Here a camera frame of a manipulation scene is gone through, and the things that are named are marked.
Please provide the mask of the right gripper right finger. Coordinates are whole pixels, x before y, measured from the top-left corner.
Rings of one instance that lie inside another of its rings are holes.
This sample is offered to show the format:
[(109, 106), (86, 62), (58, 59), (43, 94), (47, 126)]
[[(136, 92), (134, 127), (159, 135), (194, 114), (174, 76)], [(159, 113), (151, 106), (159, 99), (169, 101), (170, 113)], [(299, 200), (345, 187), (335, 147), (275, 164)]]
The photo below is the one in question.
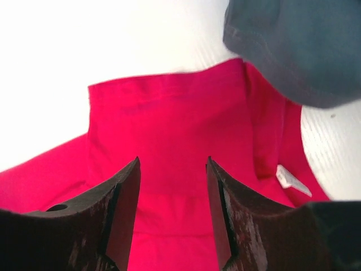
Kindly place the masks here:
[(359, 270), (360, 203), (291, 208), (206, 165), (220, 270)]

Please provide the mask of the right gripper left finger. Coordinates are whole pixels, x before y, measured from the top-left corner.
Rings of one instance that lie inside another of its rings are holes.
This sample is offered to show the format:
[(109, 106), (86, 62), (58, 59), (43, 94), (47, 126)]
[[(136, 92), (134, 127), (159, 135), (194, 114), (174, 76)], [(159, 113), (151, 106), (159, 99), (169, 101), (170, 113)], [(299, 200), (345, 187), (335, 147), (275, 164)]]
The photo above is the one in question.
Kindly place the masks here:
[(46, 211), (1, 210), (2, 270), (126, 270), (140, 161)]

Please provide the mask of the magenta t shirt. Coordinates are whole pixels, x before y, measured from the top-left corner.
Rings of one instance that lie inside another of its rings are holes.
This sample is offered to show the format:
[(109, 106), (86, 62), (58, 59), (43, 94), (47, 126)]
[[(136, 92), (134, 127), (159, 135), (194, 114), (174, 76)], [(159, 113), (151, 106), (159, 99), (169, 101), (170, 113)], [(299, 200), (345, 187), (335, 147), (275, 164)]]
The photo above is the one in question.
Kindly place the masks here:
[(122, 78), (89, 87), (86, 134), (1, 173), (1, 207), (45, 210), (135, 157), (141, 187), (129, 270), (217, 270), (205, 177), (212, 157), (290, 207), (326, 201), (307, 162), (301, 106), (250, 64)]

